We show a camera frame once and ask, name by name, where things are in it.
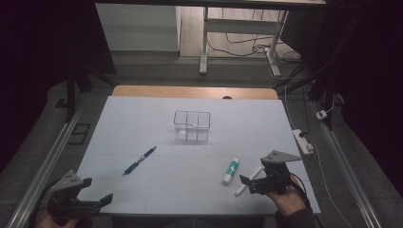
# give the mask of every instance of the small white object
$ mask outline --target small white object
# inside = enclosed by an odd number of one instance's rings
[[[293,130],[293,134],[294,134],[294,137],[296,138],[299,148],[306,155],[314,153],[314,147],[306,141],[305,137],[303,137],[303,136],[300,137],[299,136],[300,133],[301,133],[301,131],[299,129]]]
[[[327,117],[327,114],[324,110],[321,110],[319,112],[317,112],[317,118],[320,120],[323,120]]]
[[[234,176],[235,172],[237,171],[238,165],[240,164],[240,160],[238,158],[234,158],[231,163],[229,164],[229,167],[224,174],[224,178],[222,179],[222,182],[226,185],[228,185],[232,177]]]
[[[264,169],[264,167],[262,165],[260,165],[258,167],[258,169],[255,170],[255,172],[249,177],[249,179],[253,180],[258,175],[258,173],[260,173],[260,171],[263,170],[263,169]],[[240,188],[237,190],[237,192],[235,193],[235,196],[238,197],[243,192],[243,190],[245,190],[245,188],[246,188],[246,185],[242,184],[240,186]]]

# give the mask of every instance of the desk leg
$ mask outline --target desk leg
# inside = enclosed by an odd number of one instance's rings
[[[205,75],[207,73],[207,27],[208,27],[208,8],[204,8],[200,75]]]
[[[284,21],[285,17],[287,16],[288,11],[280,11],[279,14],[279,20],[278,20],[278,26],[276,28],[276,33],[275,36],[273,37],[273,42],[272,46],[270,46],[270,49],[266,51],[266,56],[267,59],[269,60],[270,68],[272,69],[273,76],[274,77],[279,77],[281,76],[278,66],[276,64],[276,58],[275,58],[275,51],[276,51],[276,46],[278,43],[278,38],[281,35],[282,27],[284,26]]]

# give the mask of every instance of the sleeve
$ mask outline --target sleeve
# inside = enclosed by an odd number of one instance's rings
[[[276,225],[278,228],[315,228],[314,213],[311,207],[295,212],[293,215],[284,217],[276,211]]]

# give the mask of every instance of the wall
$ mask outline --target wall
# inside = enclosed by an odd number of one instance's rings
[[[180,8],[96,4],[110,50],[178,51]]]

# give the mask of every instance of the transparent box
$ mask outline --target transparent box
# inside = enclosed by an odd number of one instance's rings
[[[209,112],[176,111],[174,125],[176,139],[186,141],[208,141],[210,128]]]

